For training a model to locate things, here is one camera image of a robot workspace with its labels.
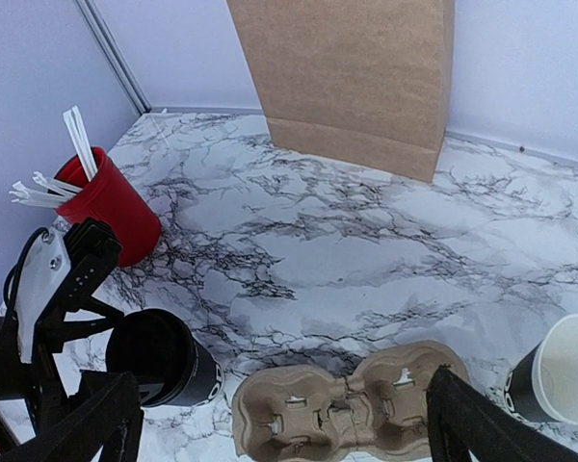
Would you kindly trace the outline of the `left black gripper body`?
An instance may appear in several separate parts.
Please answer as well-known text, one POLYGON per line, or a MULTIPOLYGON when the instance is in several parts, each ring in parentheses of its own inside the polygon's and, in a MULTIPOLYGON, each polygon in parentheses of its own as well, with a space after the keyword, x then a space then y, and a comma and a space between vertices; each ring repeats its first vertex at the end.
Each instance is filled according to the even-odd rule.
POLYGON ((20 361, 17 328, 0 317, 0 401, 22 399, 35 432, 44 433, 85 403, 85 391, 69 396, 53 354, 46 348, 32 364, 20 361))

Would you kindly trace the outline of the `brown paper bag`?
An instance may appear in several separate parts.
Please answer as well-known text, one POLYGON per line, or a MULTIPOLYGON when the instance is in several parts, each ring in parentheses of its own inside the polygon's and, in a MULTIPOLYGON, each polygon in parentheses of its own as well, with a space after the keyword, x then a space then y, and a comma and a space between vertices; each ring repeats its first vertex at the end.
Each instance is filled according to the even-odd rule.
POLYGON ((448 122, 451 1, 232 1, 274 145, 431 182, 448 122))

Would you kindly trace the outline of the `black paper coffee cup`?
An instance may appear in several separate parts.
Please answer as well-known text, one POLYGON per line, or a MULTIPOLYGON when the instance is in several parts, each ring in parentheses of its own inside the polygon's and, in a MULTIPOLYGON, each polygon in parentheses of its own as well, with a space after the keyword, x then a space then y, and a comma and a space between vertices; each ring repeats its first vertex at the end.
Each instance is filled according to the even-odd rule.
POLYGON ((128 314, 113 329, 105 352, 108 372, 132 372, 143 407, 194 407, 214 400, 223 370, 187 324, 162 309, 128 314))

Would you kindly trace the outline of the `black plastic cup lid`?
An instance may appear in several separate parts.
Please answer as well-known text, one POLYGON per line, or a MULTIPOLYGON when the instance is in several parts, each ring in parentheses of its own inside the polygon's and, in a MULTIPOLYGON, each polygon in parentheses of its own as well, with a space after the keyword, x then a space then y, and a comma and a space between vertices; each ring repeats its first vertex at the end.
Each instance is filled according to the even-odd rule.
POLYGON ((197 354, 187 325, 174 314, 146 309, 123 318, 105 353, 108 372, 132 372, 141 404, 186 406, 186 388, 197 354))

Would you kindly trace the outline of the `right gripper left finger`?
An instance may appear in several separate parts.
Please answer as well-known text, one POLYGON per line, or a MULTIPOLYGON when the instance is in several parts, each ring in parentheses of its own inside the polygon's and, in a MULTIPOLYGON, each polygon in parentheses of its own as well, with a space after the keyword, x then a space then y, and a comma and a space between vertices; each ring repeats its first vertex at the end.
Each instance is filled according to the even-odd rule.
POLYGON ((0 461, 135 461, 144 412, 130 372, 82 372, 78 393, 58 404, 58 418, 0 461))

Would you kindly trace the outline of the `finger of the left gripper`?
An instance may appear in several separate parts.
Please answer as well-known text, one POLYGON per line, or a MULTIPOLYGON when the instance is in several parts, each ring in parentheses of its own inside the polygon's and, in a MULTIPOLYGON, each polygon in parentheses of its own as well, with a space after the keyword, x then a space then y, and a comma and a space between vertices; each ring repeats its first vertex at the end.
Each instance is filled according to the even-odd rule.
POLYGON ((58 304, 41 316, 39 331, 47 337, 90 337, 121 323, 124 313, 104 301, 90 297, 79 304, 58 304))

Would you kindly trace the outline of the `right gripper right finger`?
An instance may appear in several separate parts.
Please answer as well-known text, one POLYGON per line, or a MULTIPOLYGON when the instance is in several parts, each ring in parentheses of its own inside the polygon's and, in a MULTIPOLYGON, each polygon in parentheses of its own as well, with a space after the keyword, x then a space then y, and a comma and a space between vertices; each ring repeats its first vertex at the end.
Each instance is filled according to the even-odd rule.
POLYGON ((428 438, 437 462, 578 462, 578 453, 518 422, 446 366, 427 389, 428 438))

